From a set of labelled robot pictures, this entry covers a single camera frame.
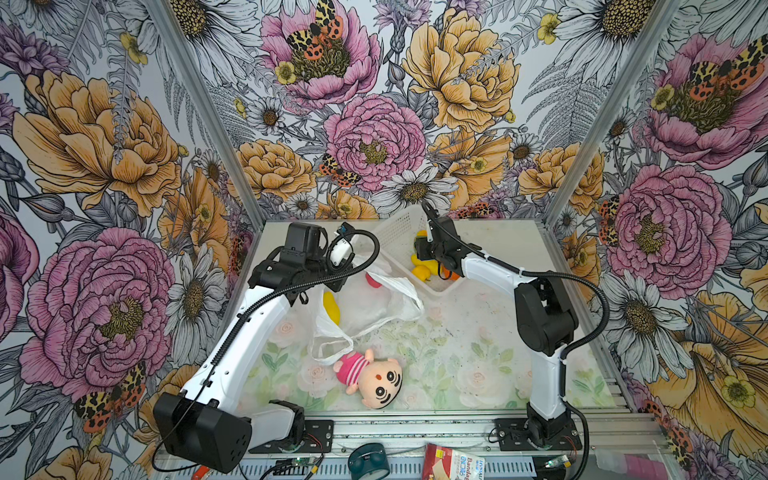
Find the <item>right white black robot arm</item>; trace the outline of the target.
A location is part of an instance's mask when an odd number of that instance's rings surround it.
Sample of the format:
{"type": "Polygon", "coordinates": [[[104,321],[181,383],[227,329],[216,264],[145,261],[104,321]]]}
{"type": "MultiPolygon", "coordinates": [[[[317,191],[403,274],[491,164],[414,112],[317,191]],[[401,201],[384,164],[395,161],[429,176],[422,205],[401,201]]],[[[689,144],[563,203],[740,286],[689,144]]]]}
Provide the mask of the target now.
{"type": "Polygon", "coordinates": [[[562,352],[574,340],[578,320],[563,282],[548,272],[511,266],[464,242],[453,220],[426,206],[427,236],[414,241],[421,260],[436,260],[461,278],[478,281],[515,301],[517,331],[531,353],[532,390],[524,426],[527,440],[547,448],[571,430],[562,352]]]}

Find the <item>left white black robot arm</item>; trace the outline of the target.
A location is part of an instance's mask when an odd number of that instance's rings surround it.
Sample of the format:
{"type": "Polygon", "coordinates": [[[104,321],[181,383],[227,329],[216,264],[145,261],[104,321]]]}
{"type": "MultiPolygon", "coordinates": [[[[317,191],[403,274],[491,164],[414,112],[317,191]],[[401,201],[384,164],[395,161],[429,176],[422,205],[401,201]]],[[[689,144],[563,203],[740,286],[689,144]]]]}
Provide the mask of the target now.
{"type": "Polygon", "coordinates": [[[249,451],[293,449],[305,437],[303,408],[271,400],[255,413],[239,410],[248,375],[278,324],[308,291],[339,291],[353,275],[355,229],[342,223],[333,238],[315,224],[289,224],[283,245],[257,264],[238,310],[211,355],[176,394],[163,393],[152,410],[170,455],[190,467],[235,470],[249,451]]]}

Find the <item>yellow mango fruit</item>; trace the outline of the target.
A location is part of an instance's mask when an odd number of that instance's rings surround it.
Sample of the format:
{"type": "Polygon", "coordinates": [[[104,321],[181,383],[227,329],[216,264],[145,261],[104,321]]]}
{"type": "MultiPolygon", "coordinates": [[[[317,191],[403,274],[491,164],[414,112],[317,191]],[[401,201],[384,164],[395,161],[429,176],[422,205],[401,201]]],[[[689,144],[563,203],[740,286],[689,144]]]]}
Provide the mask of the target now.
{"type": "Polygon", "coordinates": [[[415,266],[411,273],[422,282],[427,282],[432,276],[430,269],[424,265],[415,266]]]}

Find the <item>white plastic bag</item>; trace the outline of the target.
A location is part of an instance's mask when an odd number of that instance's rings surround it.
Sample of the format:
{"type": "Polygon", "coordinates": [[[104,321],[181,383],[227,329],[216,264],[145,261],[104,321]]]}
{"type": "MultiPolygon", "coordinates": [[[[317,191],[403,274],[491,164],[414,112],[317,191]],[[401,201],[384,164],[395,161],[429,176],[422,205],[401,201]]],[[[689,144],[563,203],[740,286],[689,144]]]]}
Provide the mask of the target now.
{"type": "Polygon", "coordinates": [[[325,291],[331,290],[325,285],[310,289],[308,304],[312,334],[307,351],[313,360],[323,365],[331,365],[343,355],[359,351],[360,340],[385,325],[416,321],[425,313],[424,303],[409,279],[389,276],[378,267],[349,277],[339,292],[331,291],[341,310],[339,326],[329,319],[323,307],[325,291]],[[366,273],[382,287],[370,287],[366,273]]]}

